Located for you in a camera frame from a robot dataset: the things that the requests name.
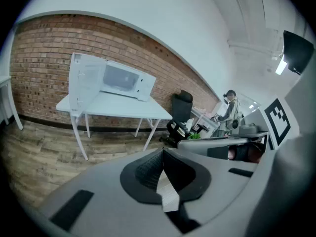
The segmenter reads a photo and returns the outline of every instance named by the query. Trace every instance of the ceiling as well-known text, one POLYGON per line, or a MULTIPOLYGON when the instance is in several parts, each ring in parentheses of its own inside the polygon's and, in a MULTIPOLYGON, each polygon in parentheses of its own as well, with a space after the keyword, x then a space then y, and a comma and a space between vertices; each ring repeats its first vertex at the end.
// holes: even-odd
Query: ceiling
POLYGON ((288 0, 213 0, 229 29, 235 54, 234 89, 263 104, 285 96, 299 76, 275 73, 283 49, 283 31, 306 33, 306 21, 288 0))

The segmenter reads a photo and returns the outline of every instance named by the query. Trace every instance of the light fixture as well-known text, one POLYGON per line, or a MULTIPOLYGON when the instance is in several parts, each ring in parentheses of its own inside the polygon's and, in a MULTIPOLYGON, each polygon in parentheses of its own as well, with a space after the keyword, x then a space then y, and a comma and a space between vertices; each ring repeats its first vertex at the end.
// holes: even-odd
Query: light fixture
POLYGON ((278 75, 281 75, 283 70, 285 69, 286 65, 287 65, 287 63, 284 61, 284 55, 283 55, 279 65, 278 65, 278 67, 276 69, 276 73, 278 75))

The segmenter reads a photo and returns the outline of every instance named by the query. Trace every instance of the black chair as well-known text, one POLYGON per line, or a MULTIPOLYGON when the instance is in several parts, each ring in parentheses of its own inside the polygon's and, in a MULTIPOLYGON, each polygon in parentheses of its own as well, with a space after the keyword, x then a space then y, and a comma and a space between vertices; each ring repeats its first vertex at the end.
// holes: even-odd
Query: black chair
POLYGON ((190 93, 181 90, 180 94, 172 94, 171 103, 172 120, 167 124, 167 129, 170 135, 169 137, 162 136, 159 141, 167 142, 176 148, 179 141, 185 140, 189 137, 190 132, 196 133, 194 130, 188 131, 185 125, 182 124, 182 122, 187 122, 188 119, 190 119, 193 96, 190 93), (182 129, 182 135, 178 132, 179 128, 182 129))

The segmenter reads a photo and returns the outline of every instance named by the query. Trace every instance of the man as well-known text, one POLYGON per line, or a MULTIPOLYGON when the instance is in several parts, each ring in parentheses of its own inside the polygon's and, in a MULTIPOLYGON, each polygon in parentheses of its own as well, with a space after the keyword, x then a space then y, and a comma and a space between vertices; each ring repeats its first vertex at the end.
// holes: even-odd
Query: man
POLYGON ((230 134, 233 130, 233 121, 241 117, 240 102, 236 98, 236 92, 230 89, 224 97, 230 101, 229 106, 224 116, 211 118, 212 121, 221 123, 211 137, 223 137, 230 134))

